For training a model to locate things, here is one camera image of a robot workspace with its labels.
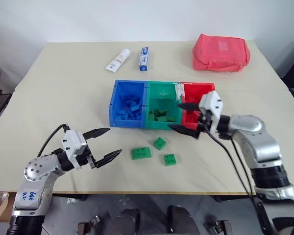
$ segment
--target beige table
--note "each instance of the beige table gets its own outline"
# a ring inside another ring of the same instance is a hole
[[[23,169],[45,139],[61,123],[86,132],[107,127],[108,105],[115,79],[214,82],[224,101],[223,113],[253,114],[279,142],[289,179],[294,183],[294,100],[253,42],[250,64],[241,72],[192,70],[193,42],[49,43],[38,57],[0,118],[0,190],[16,191]],[[140,48],[151,48],[150,71],[138,70]],[[132,53],[116,73],[104,67],[123,48]],[[157,137],[167,139],[158,151]],[[45,153],[61,146],[61,134]],[[241,194],[225,152],[206,134],[199,141],[173,131],[112,128],[88,141],[95,158],[122,148],[100,169],[72,170],[60,177],[55,192],[146,192]],[[224,144],[231,150],[228,141]],[[149,146],[153,157],[133,161],[132,148]],[[163,155],[174,153],[177,165],[165,167]]]

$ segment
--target red pouch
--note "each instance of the red pouch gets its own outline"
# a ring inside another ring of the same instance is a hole
[[[201,34],[193,48],[194,70],[240,71],[249,60],[248,47],[241,38]]]

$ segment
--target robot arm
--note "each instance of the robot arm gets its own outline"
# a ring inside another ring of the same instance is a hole
[[[84,134],[66,130],[62,139],[65,151],[57,149],[49,155],[38,156],[27,164],[24,181],[15,197],[7,235],[40,235],[56,179],[66,171],[73,168],[79,170],[86,164],[91,169],[99,168],[121,153],[120,149],[105,155],[98,162],[94,159],[86,140],[98,137],[108,130],[109,128],[100,128]]]
[[[201,112],[197,130],[169,125],[173,130],[195,138],[206,128],[218,132],[221,139],[236,141],[255,183],[257,215],[266,235],[291,234],[294,228],[294,186],[283,167],[280,147],[266,132],[265,124],[252,115],[221,115],[222,100],[216,91],[203,95],[199,105],[182,103],[186,110]]]

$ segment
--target plastic bin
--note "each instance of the plastic bin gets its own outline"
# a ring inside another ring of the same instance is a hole
[[[182,98],[176,100],[175,84],[173,82],[147,83],[146,129],[171,130],[168,124],[181,124],[182,110],[178,104],[182,102]],[[163,112],[164,115],[157,117],[155,112]]]
[[[109,106],[111,127],[145,127],[147,82],[116,80]]]
[[[185,96],[182,96],[182,102],[199,103],[201,97],[215,89],[213,83],[187,83],[182,82],[184,86]],[[183,110],[182,125],[187,128],[196,130],[198,125],[199,111]]]

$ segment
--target green lego brick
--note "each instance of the green lego brick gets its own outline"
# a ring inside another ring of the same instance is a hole
[[[167,117],[158,117],[158,121],[167,121]]]
[[[153,146],[155,146],[158,150],[161,150],[167,142],[165,142],[162,138],[158,138],[154,141]]]
[[[175,165],[176,164],[176,159],[174,154],[168,154],[164,156],[164,161],[165,161],[165,165],[166,166],[170,166],[170,165]]]
[[[132,149],[132,159],[151,158],[150,148],[134,148]]]
[[[149,114],[149,120],[150,121],[155,121],[155,115],[154,114]]]
[[[154,114],[155,114],[155,117],[158,117],[158,116],[160,116],[159,110],[158,110],[158,109],[155,109],[155,112],[154,112]]]
[[[168,112],[167,109],[159,110],[159,115],[160,116],[165,116],[165,115],[167,115],[167,112]]]
[[[174,117],[167,117],[167,121],[175,122],[175,118]]]

